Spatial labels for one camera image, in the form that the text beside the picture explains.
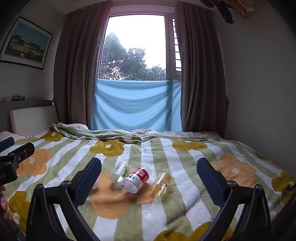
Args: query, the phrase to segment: textured blue pad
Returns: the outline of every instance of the textured blue pad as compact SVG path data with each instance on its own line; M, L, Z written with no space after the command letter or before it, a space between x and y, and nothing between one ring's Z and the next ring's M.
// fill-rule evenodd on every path
M0 153L7 148L13 146L15 144L15 140L13 137L8 137L7 139L0 142Z
M75 189L73 189L73 203L76 207L85 203L89 192L91 191L94 183L102 171L101 160L95 158L95 160L92 159L91 161L93 161L93 163L90 166L87 165L82 172L78 172L76 174L80 175L81 173L85 172L80 182L76 185Z
M197 161L196 171L200 176L205 188L207 189L207 192L209 193L213 203L222 208L226 202L225 190L214 176L213 171L216 171L214 169L210 170L203 159L204 158L201 158Z

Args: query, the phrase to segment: blue gripper pad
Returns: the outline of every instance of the blue gripper pad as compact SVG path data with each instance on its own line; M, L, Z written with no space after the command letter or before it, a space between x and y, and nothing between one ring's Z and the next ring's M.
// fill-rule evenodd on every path
M13 139L13 137L8 137L5 140L0 142L0 153L4 150L6 150L7 148L13 146L15 144L15 140Z
M213 203L222 208L225 205L230 192L230 189L227 186L227 180L220 172L216 171L211 166L206 158L201 158L197 161L196 171Z
M74 206L78 207L85 203L101 171L101 160L93 157L87 166L82 171L77 172L75 177L73 177L70 196Z

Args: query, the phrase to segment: human hand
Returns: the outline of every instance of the human hand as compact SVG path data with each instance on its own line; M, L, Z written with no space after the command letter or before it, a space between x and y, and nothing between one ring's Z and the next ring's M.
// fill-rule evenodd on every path
M2 192L6 191L6 187L4 185L1 186L1 191ZM0 204L1 204L1 207L2 207L1 214L3 215L3 217L5 219L11 220L11 212L10 212L10 209L8 207L8 201L5 198L3 193L0 193L0 197L1 197Z

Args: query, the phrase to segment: window frame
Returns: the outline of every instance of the window frame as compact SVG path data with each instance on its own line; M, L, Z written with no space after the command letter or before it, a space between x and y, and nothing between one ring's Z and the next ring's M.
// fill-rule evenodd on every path
M167 12L157 12L157 11L129 11L129 12L113 12L109 14L109 19L112 17L126 16L126 15L160 15L164 16L165 19L165 47L166 47L166 80L181 80L181 72L176 71L176 57L175 57L175 40L174 40L174 32L173 32L173 13ZM101 70L101 60L102 54L100 55L100 59L98 60L98 73L97 76L100 78L100 70Z

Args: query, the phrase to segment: picture frame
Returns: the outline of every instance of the picture frame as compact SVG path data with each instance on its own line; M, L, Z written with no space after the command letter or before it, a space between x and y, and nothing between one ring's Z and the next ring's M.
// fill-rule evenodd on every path
M44 69L52 34L19 17L0 53L0 62Z

